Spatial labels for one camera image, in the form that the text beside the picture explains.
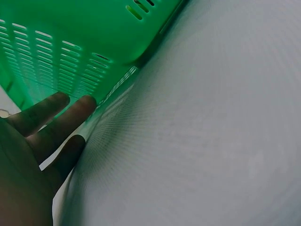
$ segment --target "skin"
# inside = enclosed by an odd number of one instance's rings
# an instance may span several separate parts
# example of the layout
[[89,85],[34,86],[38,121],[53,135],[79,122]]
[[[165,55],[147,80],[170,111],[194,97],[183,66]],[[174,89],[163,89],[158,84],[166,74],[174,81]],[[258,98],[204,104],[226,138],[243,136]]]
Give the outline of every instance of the skin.
[[69,101],[59,92],[21,113],[0,118],[1,226],[53,225],[53,198],[77,163],[84,138],[71,137],[47,168],[41,171],[39,165],[96,108],[95,100],[84,96],[52,120]]

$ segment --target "white fabric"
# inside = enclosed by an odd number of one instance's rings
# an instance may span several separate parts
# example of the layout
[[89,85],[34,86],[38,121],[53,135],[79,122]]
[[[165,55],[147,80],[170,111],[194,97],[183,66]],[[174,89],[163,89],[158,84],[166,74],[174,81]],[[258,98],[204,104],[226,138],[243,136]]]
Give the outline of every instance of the white fabric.
[[301,225],[301,1],[192,0],[99,122],[63,226]]

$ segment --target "white cloth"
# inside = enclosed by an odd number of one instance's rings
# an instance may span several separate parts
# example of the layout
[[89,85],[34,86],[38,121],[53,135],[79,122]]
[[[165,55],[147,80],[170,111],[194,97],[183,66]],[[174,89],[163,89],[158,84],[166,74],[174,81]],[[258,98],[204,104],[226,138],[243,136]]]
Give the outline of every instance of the white cloth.
[[91,136],[67,226],[301,225],[301,1],[192,0]]

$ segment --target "ventilation slot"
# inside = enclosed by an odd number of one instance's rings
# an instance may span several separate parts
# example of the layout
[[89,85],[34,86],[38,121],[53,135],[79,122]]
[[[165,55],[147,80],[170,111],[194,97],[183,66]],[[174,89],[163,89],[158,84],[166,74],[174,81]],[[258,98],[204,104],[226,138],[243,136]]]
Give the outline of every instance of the ventilation slot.
[[155,6],[155,3],[152,2],[152,0],[146,0],[151,6]]
[[134,17],[136,17],[138,20],[142,20],[142,16],[140,16],[139,13],[137,13],[132,7],[130,6],[126,6],[127,10],[134,15]]
[[44,32],[36,31],[36,34],[37,34],[38,36],[42,37],[42,38],[47,38],[47,39],[50,39],[50,40],[52,39],[52,36],[51,36],[51,35],[46,34],[46,33],[44,33]]
[[81,47],[77,46],[77,45],[74,45],[70,42],[67,42],[67,41],[63,41],[62,42],[65,46],[68,46],[69,48],[72,48],[72,49],[75,49],[75,50],[78,50],[80,51],[81,50]]
[[98,58],[98,59],[105,60],[105,61],[107,61],[107,62],[111,62],[110,59],[108,59],[108,58],[106,58],[106,57],[104,57],[104,56],[102,56],[102,55],[99,55],[99,54],[97,54],[97,53],[92,53],[92,55],[93,55],[94,57]]
[[134,0],[134,3],[136,3],[144,12],[149,12],[149,10],[140,1]]
[[101,66],[101,67],[105,67],[105,68],[108,67],[107,65],[104,65],[103,63],[100,63],[100,62],[98,62],[96,60],[93,60],[93,59],[90,59],[90,62],[97,65],[97,66]]
[[16,29],[20,29],[20,30],[24,30],[24,31],[26,31],[27,30],[27,28],[26,27],[24,27],[24,26],[22,26],[22,25],[19,25],[19,24],[12,24]]

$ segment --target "white sheet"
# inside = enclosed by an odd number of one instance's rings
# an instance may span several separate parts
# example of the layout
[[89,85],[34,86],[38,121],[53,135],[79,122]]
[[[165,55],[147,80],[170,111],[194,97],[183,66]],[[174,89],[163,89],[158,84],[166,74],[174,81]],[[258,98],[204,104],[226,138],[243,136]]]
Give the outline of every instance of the white sheet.
[[100,121],[61,225],[301,224],[301,1],[192,0]]

